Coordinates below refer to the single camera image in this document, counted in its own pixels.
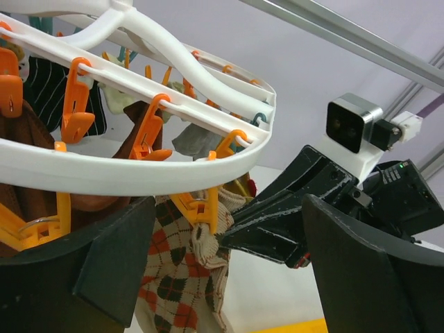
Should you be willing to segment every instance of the orange clip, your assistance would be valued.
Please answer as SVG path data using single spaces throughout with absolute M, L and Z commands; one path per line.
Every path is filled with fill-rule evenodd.
M 233 141 L 237 146 L 240 146 L 238 142 L 236 142 L 236 137 L 241 137 L 244 141 L 247 141 L 247 134 L 245 134 L 242 130 L 232 130 L 230 134 L 227 135 L 225 139 L 218 145 L 216 148 L 217 158 L 225 158 L 231 155 L 234 155 L 234 151 L 230 148 L 231 143 Z
M 64 142 L 54 149 L 67 151 Z M 57 215 L 25 222 L 0 203 L 0 241 L 17 251 L 26 250 L 65 236 L 71 232 L 71 197 L 57 193 Z
M 91 67 L 91 63 L 84 58 L 75 58 L 69 68 L 65 100 L 62 116 L 62 141 L 67 144 L 77 144 L 85 136 L 94 123 L 95 116 L 86 112 L 89 97 L 88 86 L 77 80 L 79 64 Z
M 193 52 L 191 52 L 191 54 L 195 57 L 195 59 L 198 61 L 199 60 L 199 51 L 194 50 Z
M 145 77 L 151 79 L 151 66 L 150 65 L 145 66 Z
M 205 104 L 212 106 L 213 108 L 219 109 L 219 105 L 217 105 L 215 102 L 207 99 L 207 101 L 205 102 Z
M 110 57 L 108 57 L 108 53 L 106 53 L 105 51 L 102 52 L 102 58 L 107 60 L 107 61 L 110 61 Z
M 54 150 L 67 151 L 67 145 L 64 142 L 54 142 Z M 60 235 L 65 236 L 71 232 L 71 194 L 57 192 L 55 194 L 57 201 L 57 216 Z
M 0 28 L 3 28 L 7 31 L 12 31 L 11 27 L 9 26 L 9 24 L 7 24 L 6 22 L 0 21 Z M 4 35 L 3 33 L 0 34 L 0 37 L 3 38 L 4 40 L 10 40 L 11 37 Z
M 170 149 L 159 149 L 153 151 L 153 144 L 156 137 L 159 135 L 160 129 L 164 121 L 161 117 L 156 116 L 155 112 L 158 108 L 160 101 L 168 101 L 171 99 L 167 94 L 157 94 L 151 101 L 148 110 L 146 111 L 144 120 L 140 125 L 139 132 L 131 149 L 130 159 L 143 160 L 143 161 L 163 161 L 171 156 L 173 153 Z
M 0 48 L 0 113 L 6 118 L 22 115 L 23 81 L 14 52 Z
M 216 152 L 210 151 L 208 160 L 215 160 L 216 155 Z M 215 234 L 219 204 L 217 191 L 217 187 L 208 189 L 205 200 L 195 199 L 190 193 L 171 194 L 170 199 L 192 226 L 197 223 L 207 223 L 210 232 Z
M 222 73 L 227 73 L 227 74 L 228 74 L 228 73 L 231 72 L 232 68 L 233 68 L 232 65 L 225 65 L 225 66 L 222 68 Z
M 185 78 L 183 79 L 183 85 L 185 86 L 185 91 L 183 92 L 185 95 L 190 96 L 192 99 L 196 99 L 197 96 L 194 93 L 194 88 L 191 85 L 190 82 L 188 82 L 187 80 L 185 80 Z
M 171 70 L 173 69 L 173 67 L 168 67 L 168 69 L 166 70 L 166 72 L 165 72 L 165 75 L 164 75 L 164 78 L 163 78 L 163 80 L 162 80 L 162 84 L 163 85 L 167 85 L 168 84 L 168 82 L 169 82 L 169 77 L 170 77 L 170 75 L 171 75 Z

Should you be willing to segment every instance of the purple cable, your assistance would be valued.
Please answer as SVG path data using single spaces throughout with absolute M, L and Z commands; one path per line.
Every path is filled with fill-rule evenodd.
M 439 108 L 444 104 L 444 94 L 441 94 L 440 96 L 436 97 L 432 102 L 427 104 L 420 112 L 418 112 L 416 115 L 421 118 L 428 117 L 432 114 L 434 110 Z

